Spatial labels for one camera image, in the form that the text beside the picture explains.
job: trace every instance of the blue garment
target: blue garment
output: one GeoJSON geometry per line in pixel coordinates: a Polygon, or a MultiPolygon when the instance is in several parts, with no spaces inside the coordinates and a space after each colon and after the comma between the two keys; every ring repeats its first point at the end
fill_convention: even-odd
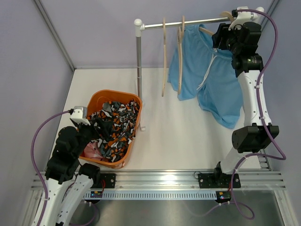
{"type": "MultiPolygon", "coordinates": [[[[182,88],[178,98],[187,100],[198,97],[203,110],[210,111],[219,124],[232,129],[243,104],[241,88],[231,66],[232,54],[228,50],[213,49],[211,36],[199,31],[200,26],[205,27],[202,24],[185,27],[182,88]]],[[[168,71],[168,82],[175,91],[178,90],[178,81],[176,49],[168,71]]]]}

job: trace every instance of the wall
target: wall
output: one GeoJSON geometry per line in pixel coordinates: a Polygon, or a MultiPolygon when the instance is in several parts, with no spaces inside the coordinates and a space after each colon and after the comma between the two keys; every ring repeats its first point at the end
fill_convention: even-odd
{"type": "MultiPolygon", "coordinates": [[[[35,130],[62,111],[72,73],[30,0],[0,2],[0,219],[17,226],[34,175],[30,146],[35,130]]],[[[41,170],[59,119],[38,136],[41,170]]]]}
{"type": "MultiPolygon", "coordinates": [[[[268,9],[271,0],[42,0],[77,68],[135,67],[134,20],[145,24],[218,17],[238,6],[268,9]]],[[[167,57],[176,44],[176,29],[167,30],[167,57]]],[[[163,65],[162,29],[144,31],[142,65],[163,65]]]]}
{"type": "MultiPolygon", "coordinates": [[[[301,75],[298,44],[301,36],[299,13],[300,0],[281,1],[273,18],[279,32],[278,46],[274,58],[264,76],[264,89],[267,108],[273,124],[280,127],[276,141],[287,156],[286,161],[272,161],[274,170],[280,170],[285,180],[296,216],[301,223],[301,75]]],[[[272,50],[274,30],[271,24],[266,27],[260,51],[264,61],[272,50]]],[[[268,152],[279,156],[273,145],[268,152]]]]}

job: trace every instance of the wooden hanger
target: wooden hanger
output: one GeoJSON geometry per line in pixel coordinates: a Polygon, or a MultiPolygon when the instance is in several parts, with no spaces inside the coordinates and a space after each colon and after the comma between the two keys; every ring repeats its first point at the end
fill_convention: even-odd
{"type": "MultiPolygon", "coordinates": [[[[231,23],[234,21],[234,18],[233,18],[233,16],[232,16],[232,14],[231,14],[230,12],[228,12],[228,11],[223,11],[223,12],[220,14],[220,16],[229,18],[229,20],[231,21],[231,23]]],[[[207,33],[207,34],[211,35],[211,36],[214,35],[214,32],[212,32],[212,31],[210,31],[210,30],[208,30],[208,29],[206,29],[206,28],[199,27],[198,29],[199,29],[200,31],[204,32],[204,33],[207,33]]]]}
{"type": "Polygon", "coordinates": [[[183,52],[182,52],[182,41],[184,37],[185,28],[185,17],[182,16],[182,26],[178,28],[178,55],[179,55],[179,84],[178,84],[178,95],[181,93],[182,87],[182,73],[183,73],[183,52]]]}
{"type": "Polygon", "coordinates": [[[164,69],[163,69],[162,96],[164,96],[164,90],[166,84],[166,68],[167,68],[165,17],[163,18],[163,50],[164,50],[164,69]]]}

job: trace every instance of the gray floor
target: gray floor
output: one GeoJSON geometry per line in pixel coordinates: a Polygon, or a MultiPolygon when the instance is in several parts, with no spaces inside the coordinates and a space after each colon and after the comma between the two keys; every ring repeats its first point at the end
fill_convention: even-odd
{"type": "MultiPolygon", "coordinates": [[[[234,205],[221,206],[205,217],[215,201],[100,201],[99,214],[91,226],[283,226],[272,192],[235,192],[237,200],[255,212],[250,221],[239,215],[234,205]]],[[[81,204],[71,222],[84,224],[93,215],[93,208],[81,204]]]]}

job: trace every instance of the orange plastic bin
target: orange plastic bin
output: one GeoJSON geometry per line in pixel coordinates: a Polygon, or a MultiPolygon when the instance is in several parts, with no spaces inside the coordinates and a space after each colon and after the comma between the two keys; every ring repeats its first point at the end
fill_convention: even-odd
{"type": "MultiPolygon", "coordinates": [[[[138,117],[136,120],[136,131],[138,129],[139,123],[140,123],[140,114],[141,114],[141,110],[142,110],[142,101],[141,99],[135,95],[135,94],[131,94],[131,93],[124,93],[124,92],[118,92],[118,91],[113,91],[113,90],[101,90],[98,91],[97,93],[95,93],[89,104],[87,107],[87,115],[91,115],[94,112],[100,111],[103,108],[103,104],[105,102],[108,101],[119,101],[123,104],[127,104],[131,99],[134,99],[139,105],[140,105],[140,109],[139,109],[139,113],[138,113],[138,117]]],[[[86,161],[92,161],[95,163],[98,163],[100,165],[103,166],[107,166],[113,169],[120,169],[122,167],[124,167],[131,156],[131,151],[132,151],[132,147],[134,145],[135,139],[129,144],[128,149],[127,149],[127,153],[125,154],[125,156],[120,159],[117,162],[104,162],[104,161],[99,161],[99,160],[95,160],[95,159],[90,159],[90,158],[86,158],[85,157],[85,153],[83,152],[81,154],[81,156],[79,157],[80,159],[84,159],[86,161]]]]}

